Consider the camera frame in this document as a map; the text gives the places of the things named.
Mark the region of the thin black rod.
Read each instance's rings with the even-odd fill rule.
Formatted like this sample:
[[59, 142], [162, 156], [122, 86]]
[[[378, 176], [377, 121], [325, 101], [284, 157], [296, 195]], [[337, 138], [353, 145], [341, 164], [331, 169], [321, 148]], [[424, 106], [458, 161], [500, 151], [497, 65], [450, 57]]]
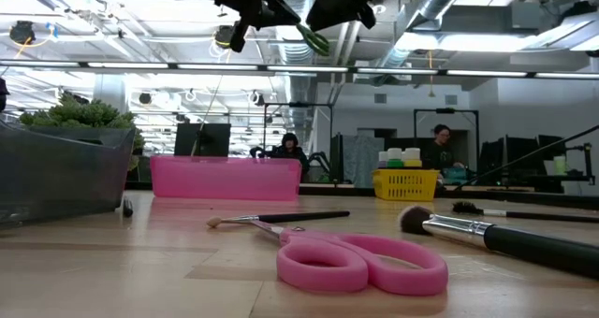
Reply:
[[511, 167], [511, 166], [513, 166], [513, 165], [515, 165], [515, 164], [517, 164], [517, 163], [521, 162], [521, 161], [527, 160], [527, 159], [529, 159], [529, 158], [531, 158], [531, 157], [535, 157], [535, 156], [537, 156], [538, 154], [541, 154], [542, 152], [546, 152], [546, 151], [550, 150], [550, 149], [551, 149], [551, 148], [553, 148], [553, 147], [556, 147], [556, 146], [559, 146], [559, 145], [565, 144], [566, 142], [569, 142], [569, 141], [571, 141], [571, 140], [575, 140], [575, 139], [577, 139], [577, 138], [580, 138], [580, 137], [587, 136], [588, 134], [590, 134], [590, 133], [593, 133], [593, 132], [595, 132], [595, 131], [597, 131], [597, 130], [599, 130], [599, 124], [597, 124], [597, 125], [595, 125], [595, 126], [593, 126], [593, 127], [589, 128], [589, 129], [587, 129], [587, 130], [585, 130], [585, 131], [582, 131], [582, 132], [580, 132], [580, 133], [574, 134], [574, 135], [572, 135], [572, 136], [570, 136], [570, 137], [562, 138], [562, 139], [560, 139], [560, 140], [558, 140], [558, 141], [555, 141], [555, 142], [553, 142], [553, 143], [550, 143], [550, 144], [548, 144], [548, 145], [546, 145], [546, 146], [544, 146], [544, 147], [541, 147], [541, 148], [539, 148], [539, 149], [537, 149], [537, 150], [535, 150], [535, 151], [533, 151], [533, 152], [530, 152], [530, 153], [528, 153], [528, 154], [525, 154], [525, 155], [523, 155], [523, 156], [521, 156], [521, 157], [519, 157], [519, 158], [517, 158], [517, 159], [515, 159], [515, 160], [513, 160], [513, 161], [510, 161], [510, 162], [508, 162], [508, 163], [506, 163], [506, 164], [504, 164], [504, 165], [502, 165], [502, 166], [498, 166], [498, 167], [496, 167], [496, 168], [494, 168], [494, 169], [492, 169], [492, 170], [490, 170], [490, 171], [488, 171], [488, 172], [485, 172], [485, 173], [479, 174], [479, 175], [477, 175], [477, 176], [475, 176], [475, 177], [473, 177], [473, 178], [469, 179], [468, 181], [466, 181], [466, 182], [464, 182], [464, 183], [462, 183], [462, 184], [458, 185], [458, 186], [457, 186], [457, 187], [454, 189], [454, 191], [461, 191], [461, 190], [463, 189], [463, 187], [464, 187], [464, 186], [471, 185], [471, 184], [472, 184], [473, 182], [475, 182], [475, 181], [479, 181], [479, 180], [481, 180], [482, 178], [486, 178], [486, 177], [487, 177], [487, 176], [489, 176], [489, 175], [493, 175], [493, 174], [495, 174], [496, 172], [502, 171], [502, 170], [504, 170], [505, 168]]

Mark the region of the person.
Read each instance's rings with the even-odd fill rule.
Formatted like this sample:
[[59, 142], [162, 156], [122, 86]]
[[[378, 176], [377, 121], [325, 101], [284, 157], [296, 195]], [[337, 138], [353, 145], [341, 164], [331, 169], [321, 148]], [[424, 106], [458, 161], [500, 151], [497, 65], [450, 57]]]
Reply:
[[309, 161], [302, 147], [299, 146], [299, 140], [293, 133], [284, 134], [281, 144], [266, 151], [260, 147], [254, 147], [250, 150], [253, 158], [276, 158], [276, 159], [296, 159], [301, 164], [300, 181], [306, 182], [309, 172]]
[[451, 130], [445, 124], [437, 124], [433, 129], [434, 140], [422, 154], [422, 162], [425, 168], [443, 170], [450, 167], [465, 168], [458, 161], [449, 147]]

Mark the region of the thin brush black bristles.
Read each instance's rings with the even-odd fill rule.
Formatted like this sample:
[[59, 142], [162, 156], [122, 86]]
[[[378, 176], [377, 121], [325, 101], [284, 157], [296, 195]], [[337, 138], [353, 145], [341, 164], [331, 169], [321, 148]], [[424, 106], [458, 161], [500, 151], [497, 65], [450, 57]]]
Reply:
[[488, 209], [480, 209], [475, 204], [473, 204], [471, 202], [466, 202], [466, 201], [455, 202], [453, 204], [453, 211], [456, 213], [468, 213], [468, 214], [480, 215], [480, 216], [520, 218], [520, 219], [541, 220], [541, 221], [560, 221], [560, 222], [599, 224], [599, 217], [521, 212], [521, 211], [510, 211], [510, 210], [488, 210]]

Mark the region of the black ceiling device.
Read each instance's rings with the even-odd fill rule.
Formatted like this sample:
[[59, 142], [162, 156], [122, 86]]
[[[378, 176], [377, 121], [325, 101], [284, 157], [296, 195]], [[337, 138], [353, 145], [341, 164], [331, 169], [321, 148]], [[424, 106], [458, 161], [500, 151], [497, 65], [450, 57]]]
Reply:
[[234, 27], [232, 25], [220, 25], [215, 31], [214, 43], [221, 49], [229, 49], [233, 33]]
[[20, 45], [29, 45], [35, 42], [36, 35], [33, 23], [29, 21], [16, 21], [10, 28], [9, 38]]

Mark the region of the black computer monitor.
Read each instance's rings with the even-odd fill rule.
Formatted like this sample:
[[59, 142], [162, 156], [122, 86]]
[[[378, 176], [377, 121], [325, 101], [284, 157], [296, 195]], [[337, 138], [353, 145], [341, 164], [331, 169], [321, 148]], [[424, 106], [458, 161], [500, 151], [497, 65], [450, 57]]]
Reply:
[[228, 157], [230, 123], [179, 123], [175, 155]]

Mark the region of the pink translucent plastic bin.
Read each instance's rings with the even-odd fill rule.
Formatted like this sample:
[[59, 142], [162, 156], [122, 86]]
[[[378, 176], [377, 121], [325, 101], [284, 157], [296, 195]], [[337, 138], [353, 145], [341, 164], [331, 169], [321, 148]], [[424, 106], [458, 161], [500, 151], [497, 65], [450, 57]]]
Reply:
[[296, 159], [156, 155], [153, 193], [168, 198], [294, 201], [302, 166]]

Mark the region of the green scissors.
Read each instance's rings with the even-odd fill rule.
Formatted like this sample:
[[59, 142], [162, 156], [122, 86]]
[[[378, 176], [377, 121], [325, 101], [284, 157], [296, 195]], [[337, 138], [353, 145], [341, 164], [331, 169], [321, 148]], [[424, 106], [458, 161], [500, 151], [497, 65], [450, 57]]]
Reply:
[[301, 23], [296, 25], [296, 29], [301, 34], [306, 45], [315, 53], [321, 56], [330, 55], [329, 41], [325, 37], [313, 32]]

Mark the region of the yellow plastic basket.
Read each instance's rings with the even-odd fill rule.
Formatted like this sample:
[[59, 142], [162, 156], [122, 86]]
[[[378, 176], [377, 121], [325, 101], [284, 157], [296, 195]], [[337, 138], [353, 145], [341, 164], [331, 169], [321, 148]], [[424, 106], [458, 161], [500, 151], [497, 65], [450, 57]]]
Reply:
[[387, 201], [424, 201], [434, 199], [439, 172], [430, 169], [383, 168], [372, 173], [375, 195]]

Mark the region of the grey translucent plastic bin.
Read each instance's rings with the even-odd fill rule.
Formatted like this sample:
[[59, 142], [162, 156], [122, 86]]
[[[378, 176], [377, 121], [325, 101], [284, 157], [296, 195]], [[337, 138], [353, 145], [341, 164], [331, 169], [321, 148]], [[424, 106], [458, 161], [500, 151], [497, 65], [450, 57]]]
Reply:
[[135, 135], [0, 121], [0, 228], [120, 208]]

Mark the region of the black stand frame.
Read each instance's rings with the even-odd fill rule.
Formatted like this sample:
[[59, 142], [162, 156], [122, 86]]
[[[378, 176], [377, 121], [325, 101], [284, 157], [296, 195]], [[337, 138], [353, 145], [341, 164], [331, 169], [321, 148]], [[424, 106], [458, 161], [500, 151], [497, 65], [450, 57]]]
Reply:
[[413, 109], [413, 142], [414, 145], [418, 145], [418, 134], [417, 129], [420, 123], [417, 115], [422, 113], [434, 113], [434, 114], [460, 114], [464, 119], [468, 120], [465, 115], [467, 113], [473, 114], [475, 118], [474, 126], [475, 126], [475, 167], [478, 168], [480, 159], [480, 117], [479, 111], [477, 109], [455, 109], [455, 108], [416, 108]]
[[[309, 102], [289, 102], [289, 103], [266, 103], [264, 105], [263, 110], [263, 146], [266, 146], [266, 136], [267, 136], [267, 124], [270, 123], [270, 117], [272, 115], [278, 116], [278, 110], [280, 107], [285, 108], [305, 108], [314, 110], [314, 117], [320, 111], [320, 108], [327, 108], [329, 110], [329, 114], [322, 112], [322, 115], [329, 121], [329, 134], [333, 135], [333, 121], [334, 121], [334, 113], [333, 113], [333, 105], [332, 104], [317, 104], [317, 103], [309, 103]], [[308, 156], [307, 162], [311, 163], [312, 161], [316, 161], [323, 170], [323, 174], [328, 176], [328, 182], [333, 184], [338, 184], [337, 173], [334, 172], [334, 166], [330, 163], [328, 155], [332, 154], [332, 149], [329, 149], [329, 153], [325, 152], [313, 152]]]

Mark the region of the large black makeup brush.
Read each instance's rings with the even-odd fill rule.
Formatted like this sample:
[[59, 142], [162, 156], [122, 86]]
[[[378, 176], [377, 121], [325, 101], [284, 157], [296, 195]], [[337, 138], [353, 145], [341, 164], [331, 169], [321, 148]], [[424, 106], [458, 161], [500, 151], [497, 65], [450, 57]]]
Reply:
[[398, 226], [405, 233], [450, 239], [599, 281], [599, 246], [438, 215], [420, 206], [402, 210]]

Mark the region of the thin brush pale tip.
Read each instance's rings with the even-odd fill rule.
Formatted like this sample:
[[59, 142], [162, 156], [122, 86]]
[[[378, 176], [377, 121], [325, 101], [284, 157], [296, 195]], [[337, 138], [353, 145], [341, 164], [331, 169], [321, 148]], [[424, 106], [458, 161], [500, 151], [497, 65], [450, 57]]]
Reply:
[[212, 217], [207, 221], [206, 225], [210, 228], [216, 228], [220, 224], [249, 224], [253, 221], [260, 221], [268, 224], [278, 224], [288, 222], [303, 222], [311, 220], [342, 218], [348, 217], [350, 214], [351, 212], [348, 210], [336, 210], [303, 213], [245, 215], [232, 218]]

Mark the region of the grey patterned panel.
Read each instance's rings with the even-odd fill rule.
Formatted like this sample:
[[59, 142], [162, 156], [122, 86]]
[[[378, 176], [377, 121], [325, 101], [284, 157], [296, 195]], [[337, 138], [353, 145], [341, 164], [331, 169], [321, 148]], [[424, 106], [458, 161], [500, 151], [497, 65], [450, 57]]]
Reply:
[[384, 140], [377, 137], [343, 136], [343, 179], [355, 188], [372, 188], [372, 172], [378, 168]]

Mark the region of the wide silver spiral duct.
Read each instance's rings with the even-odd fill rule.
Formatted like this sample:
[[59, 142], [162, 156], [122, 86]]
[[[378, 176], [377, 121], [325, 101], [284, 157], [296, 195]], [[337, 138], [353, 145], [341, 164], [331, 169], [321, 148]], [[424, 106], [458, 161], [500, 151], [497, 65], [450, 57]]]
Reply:
[[[313, 64], [314, 52], [303, 42], [300, 33], [294, 27], [277, 27], [276, 36], [282, 40], [278, 50], [283, 65]], [[288, 103], [314, 103], [315, 95], [315, 75], [293, 73], [285, 76], [285, 98]], [[288, 108], [287, 111], [292, 132], [301, 144], [307, 142], [312, 132], [313, 108]]]

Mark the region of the pink scissors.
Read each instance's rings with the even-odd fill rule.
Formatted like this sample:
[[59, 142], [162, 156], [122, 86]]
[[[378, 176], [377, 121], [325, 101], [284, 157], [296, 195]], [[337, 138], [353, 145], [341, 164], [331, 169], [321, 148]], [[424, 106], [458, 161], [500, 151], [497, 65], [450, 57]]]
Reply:
[[448, 284], [445, 260], [409, 241], [252, 225], [277, 238], [277, 275], [302, 290], [348, 293], [373, 285], [396, 295], [435, 296]]

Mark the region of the green artificial plant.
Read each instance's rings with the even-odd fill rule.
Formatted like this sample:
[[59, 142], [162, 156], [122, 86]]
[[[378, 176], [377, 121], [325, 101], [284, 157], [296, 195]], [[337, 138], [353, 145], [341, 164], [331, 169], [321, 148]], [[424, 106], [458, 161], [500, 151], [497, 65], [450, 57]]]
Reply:
[[62, 94], [59, 104], [48, 110], [24, 112], [20, 123], [27, 126], [91, 127], [134, 129], [133, 153], [141, 154], [145, 145], [140, 130], [135, 126], [134, 114], [120, 112], [100, 99], [83, 102], [74, 94]]

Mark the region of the black desk post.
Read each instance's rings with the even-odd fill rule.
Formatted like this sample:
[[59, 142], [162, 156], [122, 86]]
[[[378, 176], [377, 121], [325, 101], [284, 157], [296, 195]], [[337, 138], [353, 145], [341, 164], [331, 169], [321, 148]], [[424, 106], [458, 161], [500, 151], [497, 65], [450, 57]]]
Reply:
[[596, 178], [592, 172], [592, 145], [591, 143], [584, 143], [583, 145], [577, 145], [573, 147], [566, 147], [567, 152], [579, 151], [584, 154], [584, 167], [585, 170], [580, 174], [567, 174], [564, 181], [568, 182], [583, 182], [586, 181], [590, 186], [594, 186]]

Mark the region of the black rail with lights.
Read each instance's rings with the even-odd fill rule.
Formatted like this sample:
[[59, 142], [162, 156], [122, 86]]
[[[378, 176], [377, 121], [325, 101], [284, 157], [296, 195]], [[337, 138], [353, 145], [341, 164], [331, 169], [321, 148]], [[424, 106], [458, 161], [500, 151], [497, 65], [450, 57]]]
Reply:
[[140, 73], [198, 73], [215, 75], [238, 75], [242, 73], [266, 74], [350, 74], [374, 76], [429, 76], [429, 77], [474, 77], [535, 80], [599, 80], [599, 73], [581, 72], [533, 72], [496, 71], [431, 68], [383, 68], [331, 65], [248, 65], [248, 64], [181, 64], [181, 63], [135, 63], [94, 61], [37, 61], [0, 59], [0, 66], [19, 68], [52, 69], [59, 71], [88, 72], [140, 72]]

